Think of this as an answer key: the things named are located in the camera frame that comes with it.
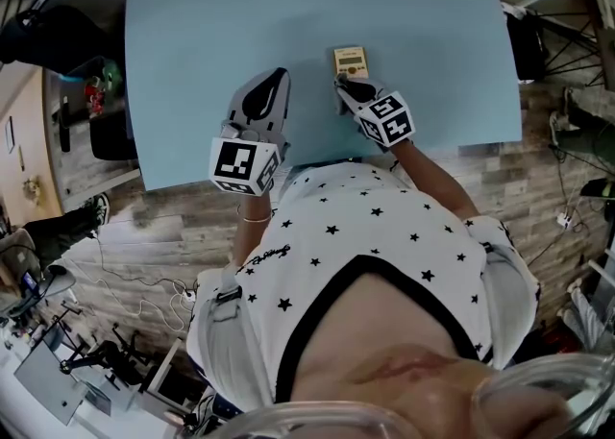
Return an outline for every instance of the shoe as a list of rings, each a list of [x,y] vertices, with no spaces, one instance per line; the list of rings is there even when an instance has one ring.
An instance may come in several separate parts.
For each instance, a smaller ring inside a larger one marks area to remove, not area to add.
[[[559,126],[559,113],[557,111],[552,112],[549,116],[549,128],[551,128],[551,142],[555,147],[559,147],[557,133],[561,132],[561,127]]]
[[[94,209],[96,212],[97,225],[104,226],[105,224],[108,224],[111,204],[109,202],[109,197],[105,193],[94,197]]]
[[[570,285],[568,285],[568,287],[566,287],[566,292],[568,292],[569,294],[572,294],[575,291],[575,289],[580,289],[582,284],[583,284],[583,279],[581,278],[575,279]]]

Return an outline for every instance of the white box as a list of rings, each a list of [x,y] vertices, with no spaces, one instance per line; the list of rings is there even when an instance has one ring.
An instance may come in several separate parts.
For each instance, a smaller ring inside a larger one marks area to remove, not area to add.
[[[217,137],[211,142],[209,179],[224,191],[259,197],[281,162],[276,144]]]
[[[359,110],[355,121],[367,136],[385,147],[395,145],[416,132],[410,109],[397,91]]]

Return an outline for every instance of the bracelet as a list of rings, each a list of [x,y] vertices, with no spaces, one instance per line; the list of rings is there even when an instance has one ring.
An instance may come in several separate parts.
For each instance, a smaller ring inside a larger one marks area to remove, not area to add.
[[[239,217],[241,217],[241,214],[239,213],[239,209],[241,208],[241,205],[237,206],[237,215]],[[269,222],[271,220],[271,212],[269,212],[269,216],[264,218],[264,219],[259,219],[259,220],[251,220],[251,219],[246,219],[245,217],[243,217],[243,222],[247,222],[248,224],[261,224],[263,222]]]

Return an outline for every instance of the blue table surface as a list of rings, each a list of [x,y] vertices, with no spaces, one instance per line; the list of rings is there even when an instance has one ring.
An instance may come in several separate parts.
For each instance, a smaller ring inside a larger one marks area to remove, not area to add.
[[[234,92],[290,72],[286,165],[369,156],[334,113],[333,48],[366,48],[370,76],[408,102],[424,148],[521,139],[498,0],[128,0],[128,96],[147,189],[206,180]]]

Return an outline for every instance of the black bag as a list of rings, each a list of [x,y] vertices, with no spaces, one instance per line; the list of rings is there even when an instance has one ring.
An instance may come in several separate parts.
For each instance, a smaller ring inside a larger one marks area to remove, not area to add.
[[[520,20],[507,14],[506,19],[517,77],[521,81],[541,81],[545,77],[545,52],[536,18],[526,15]]]
[[[68,6],[18,13],[0,32],[0,61],[21,61],[71,75],[85,63],[115,60],[108,35],[83,13]]]

